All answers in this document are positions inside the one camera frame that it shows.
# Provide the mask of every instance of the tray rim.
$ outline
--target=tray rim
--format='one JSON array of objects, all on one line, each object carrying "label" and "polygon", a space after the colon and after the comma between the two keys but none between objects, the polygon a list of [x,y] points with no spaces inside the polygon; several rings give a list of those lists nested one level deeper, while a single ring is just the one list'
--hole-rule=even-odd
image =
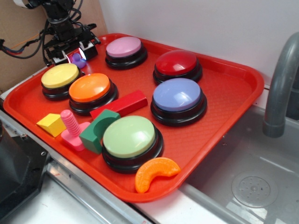
[{"label": "tray rim", "polygon": [[[123,36],[129,36],[129,35],[120,34],[120,33],[113,33],[113,34],[107,34],[107,35],[100,36],[99,39],[102,41],[103,44],[105,44],[108,39],[111,39],[111,38],[117,39],[117,38],[120,38],[120,37],[123,37]],[[148,47],[149,48],[155,47],[154,45],[159,45],[159,47],[161,48],[160,50],[163,51],[163,52],[179,49],[179,48],[176,48],[176,47],[172,47],[172,46],[168,46],[168,45],[148,41],[148,40],[145,40],[145,39],[142,39],[142,38],[140,38],[140,39],[141,39],[142,42],[148,44],[147,48]],[[192,162],[187,163],[186,166],[184,167],[185,172],[175,176],[171,181],[169,181],[166,185],[164,185],[164,187],[162,189],[159,189],[155,192],[148,192],[148,193],[145,193],[145,194],[138,194],[138,193],[132,193],[132,192],[124,191],[123,189],[121,189],[117,185],[107,186],[105,181],[107,181],[107,180],[110,181],[110,180],[107,179],[105,176],[103,176],[103,178],[107,179],[107,180],[104,180],[104,183],[102,183],[102,182],[100,183],[99,181],[95,180],[96,182],[98,182],[99,184],[104,186],[106,189],[111,191],[115,196],[119,197],[120,199],[122,199],[124,201],[131,202],[131,203],[150,202],[150,201],[157,200],[161,197],[164,197],[164,196],[170,194],[171,192],[173,192],[174,190],[178,189],[179,186],[183,183],[183,181],[187,178],[187,176],[204,159],[204,157],[209,153],[209,151],[212,150],[212,148],[220,141],[220,137],[223,136],[223,133],[226,133],[238,121],[238,119],[249,109],[249,107],[254,103],[254,101],[257,99],[257,97],[260,96],[261,93],[263,92],[264,80],[263,80],[263,77],[261,76],[261,74],[257,70],[255,70],[255,69],[253,69],[249,66],[246,66],[246,65],[226,61],[226,60],[215,58],[215,57],[212,57],[212,56],[206,56],[206,55],[196,53],[196,52],[194,52],[194,53],[197,55],[197,57],[200,57],[201,60],[209,60],[209,61],[213,61],[215,63],[223,64],[224,66],[232,66],[234,68],[244,70],[245,73],[244,73],[243,79],[245,81],[247,79],[247,82],[248,81],[253,82],[252,79],[246,78],[246,76],[249,75],[249,76],[253,77],[255,83],[251,83],[250,86],[252,87],[253,85],[255,85],[256,87],[255,87],[255,89],[252,90],[252,93],[243,102],[243,104],[234,112],[234,114],[232,114],[232,116],[224,124],[222,124],[222,126],[213,134],[213,136],[211,138],[212,140],[208,141],[201,148],[201,153],[204,153],[204,156],[200,156],[199,158],[197,156],[195,156],[195,157],[197,157],[197,159],[193,158],[191,160]],[[47,69],[49,69],[49,68],[46,67],[46,68],[40,70],[39,73],[43,72]],[[10,100],[12,100],[13,94],[16,91],[18,91],[20,88],[22,88],[24,85],[26,85],[26,83],[29,82],[34,77],[37,78],[38,74],[34,75],[30,79],[26,80],[24,83],[21,83],[15,89],[13,89],[8,94],[6,99],[4,100],[3,106],[4,106],[4,109],[7,113],[9,113],[11,116],[13,116],[16,120],[18,120],[20,123],[22,123],[26,128],[31,130],[38,137],[41,137],[38,133],[36,133],[34,131],[34,128],[32,127],[33,124],[31,124],[27,120],[23,120],[23,116],[21,114],[19,114],[17,111],[15,111],[9,105]],[[94,170],[94,168],[89,167],[84,172],[90,173],[90,172],[94,172],[93,170]]]}]

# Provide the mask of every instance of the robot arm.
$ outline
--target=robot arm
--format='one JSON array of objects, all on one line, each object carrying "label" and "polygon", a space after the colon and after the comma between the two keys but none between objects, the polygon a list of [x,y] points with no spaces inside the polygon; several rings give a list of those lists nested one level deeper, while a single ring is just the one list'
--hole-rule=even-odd
[{"label": "robot arm", "polygon": [[[73,0],[14,0],[15,4],[24,8],[33,9],[42,6],[48,16],[46,26],[41,38],[43,49],[43,60],[46,65],[66,63],[68,61],[66,54],[75,49],[80,49],[90,59],[98,54],[95,44],[100,44],[99,39],[91,32],[96,24],[83,25],[78,22],[81,12],[74,9],[75,1]],[[52,39],[44,43],[44,36],[52,35]]]}]

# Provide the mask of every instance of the yellow triangular block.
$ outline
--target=yellow triangular block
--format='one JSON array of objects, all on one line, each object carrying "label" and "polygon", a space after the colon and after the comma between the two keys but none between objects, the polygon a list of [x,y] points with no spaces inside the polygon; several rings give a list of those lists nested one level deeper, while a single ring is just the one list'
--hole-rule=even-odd
[{"label": "yellow triangular block", "polygon": [[46,117],[38,121],[37,125],[53,137],[57,137],[66,129],[63,121],[61,120],[60,114],[54,113],[49,113]]}]

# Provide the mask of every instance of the pink bolt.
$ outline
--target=pink bolt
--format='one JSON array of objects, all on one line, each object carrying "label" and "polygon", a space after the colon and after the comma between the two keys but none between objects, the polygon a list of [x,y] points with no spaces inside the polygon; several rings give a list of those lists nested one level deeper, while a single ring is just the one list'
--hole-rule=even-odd
[{"label": "pink bolt", "polygon": [[66,130],[61,133],[62,139],[76,151],[85,149],[79,135],[90,125],[89,122],[79,124],[70,110],[64,110],[60,113],[61,120],[66,126]]},{"label": "pink bolt", "polygon": [[73,137],[78,137],[81,130],[74,114],[70,110],[64,110],[60,113],[60,116],[69,133]]}]

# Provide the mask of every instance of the red rectangular block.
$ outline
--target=red rectangular block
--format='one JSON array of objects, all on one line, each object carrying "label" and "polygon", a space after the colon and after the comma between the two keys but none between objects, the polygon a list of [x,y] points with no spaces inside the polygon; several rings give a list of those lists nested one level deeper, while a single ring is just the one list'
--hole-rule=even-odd
[{"label": "red rectangular block", "polygon": [[148,104],[146,96],[137,90],[122,98],[119,98],[111,103],[101,106],[93,111],[90,111],[90,115],[95,119],[103,110],[108,109],[113,112],[119,113],[121,117],[134,112]]}]

